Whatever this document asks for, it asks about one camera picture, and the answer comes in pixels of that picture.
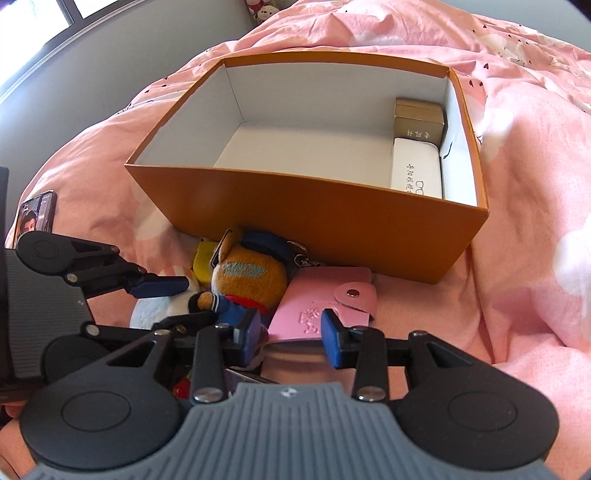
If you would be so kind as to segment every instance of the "yellow plush toy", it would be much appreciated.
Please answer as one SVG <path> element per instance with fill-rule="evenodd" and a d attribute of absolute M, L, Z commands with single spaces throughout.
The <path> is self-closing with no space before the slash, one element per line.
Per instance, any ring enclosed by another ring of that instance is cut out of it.
<path fill-rule="evenodd" d="M 212 260 L 212 292 L 195 295 L 189 311 L 211 310 L 218 314 L 218 323 L 235 325 L 248 308 L 256 308 L 268 326 L 294 265 L 287 240 L 270 232 L 252 231 L 241 237 L 228 230 Z"/>

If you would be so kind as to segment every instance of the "pink card holder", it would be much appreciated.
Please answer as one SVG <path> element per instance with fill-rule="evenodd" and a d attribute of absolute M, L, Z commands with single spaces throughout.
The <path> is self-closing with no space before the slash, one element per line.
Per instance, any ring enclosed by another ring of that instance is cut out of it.
<path fill-rule="evenodd" d="M 371 270 L 366 267 L 301 268 L 273 315 L 269 343 L 320 340 L 324 309 L 335 310 L 345 326 L 368 325 L 377 305 Z"/>

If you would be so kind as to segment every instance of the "pink bedsheet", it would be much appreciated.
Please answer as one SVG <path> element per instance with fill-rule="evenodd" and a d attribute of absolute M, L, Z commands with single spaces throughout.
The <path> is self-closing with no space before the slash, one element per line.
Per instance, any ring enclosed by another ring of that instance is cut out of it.
<path fill-rule="evenodd" d="M 377 324 L 391 336 L 429 330 L 549 396 L 561 429 L 548 465 L 577 479 L 591 467 L 591 54 L 436 0 L 301 0 L 85 130 L 47 162 L 23 199 L 54 189 L 55 232 L 117 244 L 152 271 L 189 267 L 195 240 L 171 228 L 125 160 L 220 56 L 303 47 L 408 56 L 457 70 L 481 144 L 491 216 L 440 284 L 378 275 Z M 133 305 L 124 293 L 92 301 L 97 321 L 112 325 L 127 325 Z M 311 376 L 275 364 L 268 371 L 291 382 L 347 380 L 328 369 Z M 402 372 L 393 370 L 391 381 L 392 394 L 403 394 Z M 20 474 L 32 466 L 16 424 L 0 432 L 0 455 Z"/>

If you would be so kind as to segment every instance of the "blue hat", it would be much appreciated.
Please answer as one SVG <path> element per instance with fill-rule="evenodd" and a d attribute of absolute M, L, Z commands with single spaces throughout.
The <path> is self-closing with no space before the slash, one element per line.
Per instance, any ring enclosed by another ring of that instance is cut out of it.
<path fill-rule="evenodd" d="M 285 265 L 288 271 L 294 265 L 294 254 L 287 240 L 274 233 L 253 230 L 242 237 L 240 244 L 244 248 L 274 258 Z"/>

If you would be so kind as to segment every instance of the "phone screen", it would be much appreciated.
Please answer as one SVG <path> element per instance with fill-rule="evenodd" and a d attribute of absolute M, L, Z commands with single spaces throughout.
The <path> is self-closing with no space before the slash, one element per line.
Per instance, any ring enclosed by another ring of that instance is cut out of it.
<path fill-rule="evenodd" d="M 14 235 L 14 248 L 24 233 L 33 230 L 51 232 L 53 216 L 56 209 L 56 193 L 53 190 L 44 192 L 23 202 L 18 209 L 17 229 Z"/>

